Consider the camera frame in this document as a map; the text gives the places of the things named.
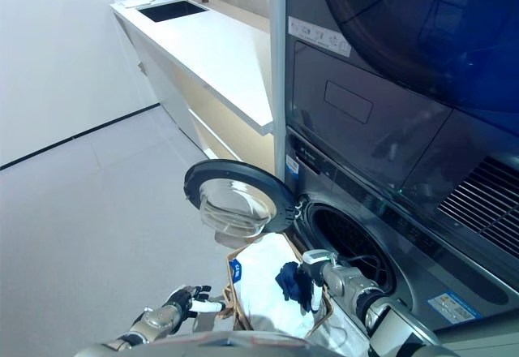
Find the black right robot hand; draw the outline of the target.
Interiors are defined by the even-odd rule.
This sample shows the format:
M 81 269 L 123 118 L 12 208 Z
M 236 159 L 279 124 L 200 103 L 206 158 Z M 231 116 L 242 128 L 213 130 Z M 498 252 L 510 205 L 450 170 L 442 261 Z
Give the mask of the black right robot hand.
M 302 263 L 296 272 L 300 290 L 300 304 L 307 312 L 317 313 L 320 309 L 324 266 L 335 265 L 337 254 L 324 249 L 313 249 L 302 254 Z

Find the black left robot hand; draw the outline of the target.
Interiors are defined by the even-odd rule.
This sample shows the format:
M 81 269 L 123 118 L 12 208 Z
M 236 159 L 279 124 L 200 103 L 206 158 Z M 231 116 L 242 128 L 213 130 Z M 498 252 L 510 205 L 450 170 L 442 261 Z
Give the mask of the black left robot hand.
M 165 306 L 178 309 L 181 320 L 197 317 L 199 313 L 223 312 L 225 302 L 209 299 L 211 286 L 182 286 L 174 291 L 166 300 Z

